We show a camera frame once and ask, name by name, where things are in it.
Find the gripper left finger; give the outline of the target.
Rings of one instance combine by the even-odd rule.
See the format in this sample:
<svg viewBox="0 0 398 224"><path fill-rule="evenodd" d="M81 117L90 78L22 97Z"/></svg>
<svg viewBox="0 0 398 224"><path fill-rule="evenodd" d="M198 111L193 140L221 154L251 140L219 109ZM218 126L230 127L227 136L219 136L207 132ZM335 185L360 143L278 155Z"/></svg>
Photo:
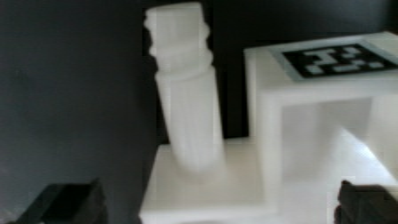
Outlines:
<svg viewBox="0 0 398 224"><path fill-rule="evenodd" d="M51 184L15 224L109 224L100 180L86 184Z"/></svg>

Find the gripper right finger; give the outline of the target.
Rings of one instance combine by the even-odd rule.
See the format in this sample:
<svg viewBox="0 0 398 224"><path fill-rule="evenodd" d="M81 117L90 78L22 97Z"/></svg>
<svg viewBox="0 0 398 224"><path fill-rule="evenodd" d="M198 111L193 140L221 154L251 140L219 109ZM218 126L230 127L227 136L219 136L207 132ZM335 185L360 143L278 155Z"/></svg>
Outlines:
<svg viewBox="0 0 398 224"><path fill-rule="evenodd" d="M381 185L342 181L335 224L398 224L398 199Z"/></svg>

